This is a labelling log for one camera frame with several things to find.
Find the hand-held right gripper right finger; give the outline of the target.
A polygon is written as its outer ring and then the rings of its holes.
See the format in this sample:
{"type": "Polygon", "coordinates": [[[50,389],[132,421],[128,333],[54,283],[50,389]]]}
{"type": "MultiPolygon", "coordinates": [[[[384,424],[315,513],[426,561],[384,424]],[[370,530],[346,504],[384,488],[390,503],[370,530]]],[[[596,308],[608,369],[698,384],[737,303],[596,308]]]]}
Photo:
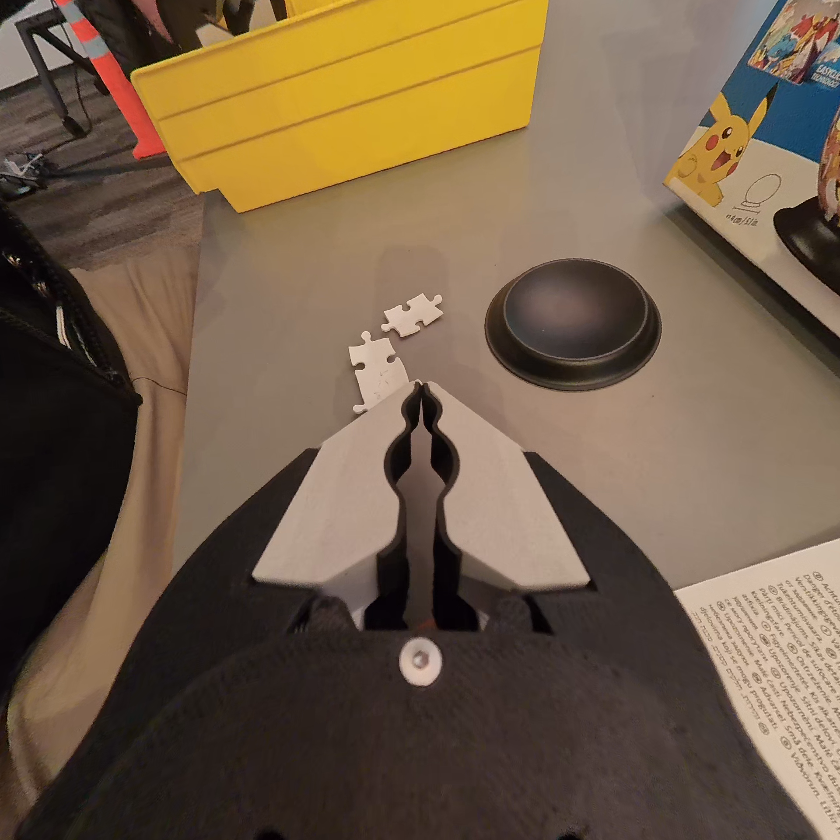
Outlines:
{"type": "Polygon", "coordinates": [[[433,616],[475,631],[504,596],[586,587],[591,577],[522,447],[440,385],[423,385],[436,502],[433,616]]]}

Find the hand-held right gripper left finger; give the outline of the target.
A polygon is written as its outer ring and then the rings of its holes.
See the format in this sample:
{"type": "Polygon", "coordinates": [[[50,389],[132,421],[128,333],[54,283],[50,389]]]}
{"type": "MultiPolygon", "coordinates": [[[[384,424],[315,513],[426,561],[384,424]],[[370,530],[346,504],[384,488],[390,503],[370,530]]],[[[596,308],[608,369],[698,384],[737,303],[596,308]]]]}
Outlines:
{"type": "Polygon", "coordinates": [[[382,599],[405,610],[410,571],[406,503],[397,487],[412,463],[421,384],[409,382],[325,440],[253,578],[338,597],[358,628],[382,599]]]}

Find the yellow plastic bin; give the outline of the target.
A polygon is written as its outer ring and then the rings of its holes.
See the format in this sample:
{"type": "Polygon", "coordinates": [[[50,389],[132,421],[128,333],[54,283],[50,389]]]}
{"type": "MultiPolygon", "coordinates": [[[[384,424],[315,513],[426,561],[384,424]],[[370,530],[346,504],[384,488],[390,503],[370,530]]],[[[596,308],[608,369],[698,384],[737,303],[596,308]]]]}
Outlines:
{"type": "Polygon", "coordinates": [[[547,1],[356,1],[136,70],[195,193],[238,213],[529,124],[547,1]]]}

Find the joined white puzzle pieces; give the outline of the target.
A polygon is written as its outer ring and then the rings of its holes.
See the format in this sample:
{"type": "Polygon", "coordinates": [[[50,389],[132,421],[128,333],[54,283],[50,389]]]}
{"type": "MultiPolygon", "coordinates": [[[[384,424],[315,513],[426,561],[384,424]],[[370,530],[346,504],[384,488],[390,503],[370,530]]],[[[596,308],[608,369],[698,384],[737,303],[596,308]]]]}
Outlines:
{"type": "Polygon", "coordinates": [[[384,311],[385,322],[381,325],[384,333],[395,331],[401,339],[418,333],[423,327],[431,325],[443,316],[440,305],[443,296],[435,295],[429,299],[425,294],[411,298],[405,305],[399,305],[384,311]]]}
{"type": "Polygon", "coordinates": [[[405,385],[419,382],[408,377],[389,339],[372,339],[368,331],[362,332],[361,339],[362,344],[349,347],[350,361],[361,394],[361,404],[353,406],[353,413],[357,416],[405,385]]]}

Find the black round puzzle stand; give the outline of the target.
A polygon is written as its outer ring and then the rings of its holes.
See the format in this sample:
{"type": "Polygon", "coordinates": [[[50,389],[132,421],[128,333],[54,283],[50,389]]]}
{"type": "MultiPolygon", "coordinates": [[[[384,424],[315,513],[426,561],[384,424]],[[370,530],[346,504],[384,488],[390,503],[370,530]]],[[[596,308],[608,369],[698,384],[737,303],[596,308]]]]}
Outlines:
{"type": "Polygon", "coordinates": [[[653,357],[662,322],[655,301],[624,270],[558,259],[499,289],[486,312],[490,351],[517,378],[560,392],[622,382],[653,357]]]}

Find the colourful puzzle box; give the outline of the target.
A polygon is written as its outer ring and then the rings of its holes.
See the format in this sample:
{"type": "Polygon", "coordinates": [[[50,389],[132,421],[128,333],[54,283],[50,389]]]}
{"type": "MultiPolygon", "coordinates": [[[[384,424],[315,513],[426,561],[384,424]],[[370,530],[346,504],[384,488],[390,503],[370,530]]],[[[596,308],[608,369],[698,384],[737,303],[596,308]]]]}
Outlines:
{"type": "Polygon", "coordinates": [[[839,2],[776,2],[665,185],[839,334],[839,2]]]}

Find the black ribbed object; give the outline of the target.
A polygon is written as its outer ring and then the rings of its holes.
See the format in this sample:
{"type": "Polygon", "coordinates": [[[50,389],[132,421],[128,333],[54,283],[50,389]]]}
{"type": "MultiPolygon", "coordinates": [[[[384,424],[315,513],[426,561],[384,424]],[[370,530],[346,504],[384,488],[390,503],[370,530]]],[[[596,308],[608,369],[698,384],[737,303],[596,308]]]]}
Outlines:
{"type": "Polygon", "coordinates": [[[215,2],[79,1],[80,11],[129,74],[140,67],[200,49],[196,29],[215,2]]]}

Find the orange traffic cone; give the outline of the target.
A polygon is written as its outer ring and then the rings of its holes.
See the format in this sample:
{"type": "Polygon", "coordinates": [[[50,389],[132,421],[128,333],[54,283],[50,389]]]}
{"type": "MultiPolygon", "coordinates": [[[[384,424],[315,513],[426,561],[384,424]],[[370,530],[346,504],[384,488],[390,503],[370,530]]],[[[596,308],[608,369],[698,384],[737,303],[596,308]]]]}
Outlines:
{"type": "Polygon", "coordinates": [[[57,1],[58,9],[68,22],[101,81],[110,92],[122,116],[134,133],[137,144],[133,156],[137,160],[165,153],[165,147],[144,108],[137,91],[123,73],[99,32],[86,19],[76,2],[57,1]]]}

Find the person's beige trousers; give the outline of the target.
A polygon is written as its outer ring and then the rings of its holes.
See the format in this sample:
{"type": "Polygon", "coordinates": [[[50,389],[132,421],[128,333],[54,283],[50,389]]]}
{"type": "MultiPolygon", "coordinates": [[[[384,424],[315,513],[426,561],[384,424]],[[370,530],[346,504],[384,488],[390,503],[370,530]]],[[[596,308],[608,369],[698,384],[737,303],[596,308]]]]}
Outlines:
{"type": "Polygon", "coordinates": [[[108,547],[36,640],[2,700],[2,823],[11,825],[88,734],[172,578],[198,250],[165,248],[69,273],[117,341],[142,403],[108,547]]]}

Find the person's black jacket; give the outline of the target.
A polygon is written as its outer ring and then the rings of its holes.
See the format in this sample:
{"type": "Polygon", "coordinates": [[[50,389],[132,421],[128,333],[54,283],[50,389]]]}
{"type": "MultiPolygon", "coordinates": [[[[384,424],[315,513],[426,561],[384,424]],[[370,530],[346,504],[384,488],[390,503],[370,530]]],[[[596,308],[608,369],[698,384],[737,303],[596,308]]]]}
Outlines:
{"type": "Polygon", "coordinates": [[[141,403],[79,281],[2,201],[2,700],[109,545],[141,403]]]}

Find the white printed leaflet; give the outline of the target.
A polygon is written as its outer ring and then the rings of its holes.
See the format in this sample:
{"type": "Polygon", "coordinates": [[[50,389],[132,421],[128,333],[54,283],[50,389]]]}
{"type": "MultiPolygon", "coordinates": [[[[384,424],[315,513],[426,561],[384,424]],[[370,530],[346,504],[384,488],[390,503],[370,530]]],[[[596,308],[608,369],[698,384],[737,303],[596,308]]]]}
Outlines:
{"type": "Polygon", "coordinates": [[[675,594],[762,760],[839,838],[839,540],[675,594]]]}

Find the black metal cart frame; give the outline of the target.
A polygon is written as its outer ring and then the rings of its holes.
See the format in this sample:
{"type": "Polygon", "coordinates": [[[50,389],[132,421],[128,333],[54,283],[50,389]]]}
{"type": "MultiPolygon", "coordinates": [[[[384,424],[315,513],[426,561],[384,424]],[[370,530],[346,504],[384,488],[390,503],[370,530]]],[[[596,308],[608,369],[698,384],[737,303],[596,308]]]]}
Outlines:
{"type": "Polygon", "coordinates": [[[99,76],[89,58],[85,57],[73,48],[70,43],[68,33],[65,32],[66,38],[61,39],[52,32],[55,28],[64,29],[66,26],[68,26],[67,20],[57,5],[54,5],[51,9],[45,10],[44,12],[22,18],[15,23],[17,34],[20,37],[28,57],[36,70],[37,78],[42,88],[45,90],[53,109],[56,111],[63,128],[69,133],[72,139],[80,140],[87,137],[92,129],[92,120],[86,111],[85,102],[82,100],[81,93],[78,91],[77,101],[83,115],[86,116],[87,128],[83,128],[79,122],[70,115],[67,104],[58,90],[54,78],[51,75],[51,71],[47,66],[46,60],[43,57],[36,40],[40,39],[53,49],[59,51],[61,55],[69,59],[70,63],[76,68],[76,70],[83,70],[86,72],[93,79],[94,87],[103,96],[108,96],[109,93],[104,87],[103,82],[99,79],[99,76]]]}

